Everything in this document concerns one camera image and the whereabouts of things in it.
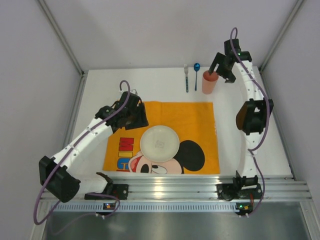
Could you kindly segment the pink plastic cup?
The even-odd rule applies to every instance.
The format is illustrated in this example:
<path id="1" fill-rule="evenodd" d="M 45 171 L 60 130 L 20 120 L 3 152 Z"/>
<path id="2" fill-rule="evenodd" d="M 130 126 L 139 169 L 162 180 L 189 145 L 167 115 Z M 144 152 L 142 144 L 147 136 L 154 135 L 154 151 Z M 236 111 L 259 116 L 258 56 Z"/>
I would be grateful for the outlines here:
<path id="1" fill-rule="evenodd" d="M 208 70 L 205 71 L 202 75 L 202 93 L 205 95 L 211 94 L 218 79 L 219 76 L 215 71 L 213 71 L 211 74 Z"/>

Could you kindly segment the blue metallic spoon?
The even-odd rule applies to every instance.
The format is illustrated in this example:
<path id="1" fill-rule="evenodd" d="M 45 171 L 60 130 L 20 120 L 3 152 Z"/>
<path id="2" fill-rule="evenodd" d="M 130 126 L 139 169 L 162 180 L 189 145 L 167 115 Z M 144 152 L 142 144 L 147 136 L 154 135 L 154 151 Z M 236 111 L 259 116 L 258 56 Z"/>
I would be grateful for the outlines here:
<path id="1" fill-rule="evenodd" d="M 194 90 L 197 91 L 198 89 L 198 72 L 200 70 L 201 66 L 198 62 L 196 62 L 193 66 L 193 69 L 195 71 L 195 85 L 194 85 Z"/>

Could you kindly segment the cream round plate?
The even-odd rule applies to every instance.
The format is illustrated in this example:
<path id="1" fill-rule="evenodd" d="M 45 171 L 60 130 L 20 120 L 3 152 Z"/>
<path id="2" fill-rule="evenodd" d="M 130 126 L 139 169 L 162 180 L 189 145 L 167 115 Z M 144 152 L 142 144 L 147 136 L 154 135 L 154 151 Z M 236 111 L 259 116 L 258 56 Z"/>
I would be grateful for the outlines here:
<path id="1" fill-rule="evenodd" d="M 140 151 L 150 161 L 164 163 L 172 159 L 179 150 L 177 133 L 165 125 L 147 129 L 140 139 Z"/>

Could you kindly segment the orange cartoon mouse towel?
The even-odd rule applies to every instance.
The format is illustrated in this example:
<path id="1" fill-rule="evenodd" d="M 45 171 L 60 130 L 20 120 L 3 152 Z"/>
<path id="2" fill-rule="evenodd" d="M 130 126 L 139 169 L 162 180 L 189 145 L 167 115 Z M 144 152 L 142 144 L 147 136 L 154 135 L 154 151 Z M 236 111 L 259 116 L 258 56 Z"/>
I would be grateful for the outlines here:
<path id="1" fill-rule="evenodd" d="M 220 173 L 213 103 L 149 101 L 145 109 L 148 126 L 119 129 L 108 139 L 104 171 Z"/>

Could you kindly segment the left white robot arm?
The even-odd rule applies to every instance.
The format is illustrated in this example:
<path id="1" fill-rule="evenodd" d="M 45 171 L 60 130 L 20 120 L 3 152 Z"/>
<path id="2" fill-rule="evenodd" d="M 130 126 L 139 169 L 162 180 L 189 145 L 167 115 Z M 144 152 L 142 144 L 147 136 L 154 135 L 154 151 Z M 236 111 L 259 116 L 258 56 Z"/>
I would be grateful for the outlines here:
<path id="1" fill-rule="evenodd" d="M 63 150 L 39 161 L 41 185 L 62 203 L 81 194 L 110 194 L 113 187 L 110 177 L 101 172 L 80 177 L 79 167 L 101 142 L 118 129 L 131 130 L 148 125 L 141 98 L 132 92 L 123 92 L 112 106 L 100 108 L 85 130 Z"/>

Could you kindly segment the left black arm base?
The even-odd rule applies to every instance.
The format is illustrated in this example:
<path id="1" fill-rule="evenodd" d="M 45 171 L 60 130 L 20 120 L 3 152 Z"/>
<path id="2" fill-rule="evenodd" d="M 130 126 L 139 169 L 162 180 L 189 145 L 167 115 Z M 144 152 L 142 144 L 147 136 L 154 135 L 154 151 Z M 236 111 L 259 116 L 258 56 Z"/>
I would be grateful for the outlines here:
<path id="1" fill-rule="evenodd" d="M 84 195 L 85 200 L 107 200 L 113 199 L 111 196 L 119 199 L 126 200 L 129 194 L 128 184 L 115 184 L 108 183 L 102 193 L 87 193 Z"/>

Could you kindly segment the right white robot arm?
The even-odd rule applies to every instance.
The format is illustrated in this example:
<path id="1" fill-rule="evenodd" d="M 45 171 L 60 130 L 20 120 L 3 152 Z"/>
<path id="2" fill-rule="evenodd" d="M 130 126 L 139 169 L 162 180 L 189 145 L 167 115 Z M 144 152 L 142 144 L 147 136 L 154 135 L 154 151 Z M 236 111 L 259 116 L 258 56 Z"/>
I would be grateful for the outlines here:
<path id="1" fill-rule="evenodd" d="M 237 38 L 224 42 L 224 54 L 216 54 L 208 74 L 216 74 L 226 83 L 239 84 L 243 105 L 235 117 L 236 127 L 241 133 L 241 154 L 236 175 L 253 178 L 258 171 L 254 158 L 266 138 L 273 100 L 258 84 L 252 57 L 248 51 L 241 50 Z"/>

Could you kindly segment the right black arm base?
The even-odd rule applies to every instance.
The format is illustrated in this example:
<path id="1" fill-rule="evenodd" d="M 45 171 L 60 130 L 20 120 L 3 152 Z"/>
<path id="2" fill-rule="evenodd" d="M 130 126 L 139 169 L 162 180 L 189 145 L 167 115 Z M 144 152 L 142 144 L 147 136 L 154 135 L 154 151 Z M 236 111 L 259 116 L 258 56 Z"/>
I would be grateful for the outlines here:
<path id="1" fill-rule="evenodd" d="M 263 190 L 258 183 L 258 176 L 241 176 L 238 171 L 232 178 L 232 183 L 220 183 L 216 185 L 219 200 L 258 200 L 261 199 Z"/>

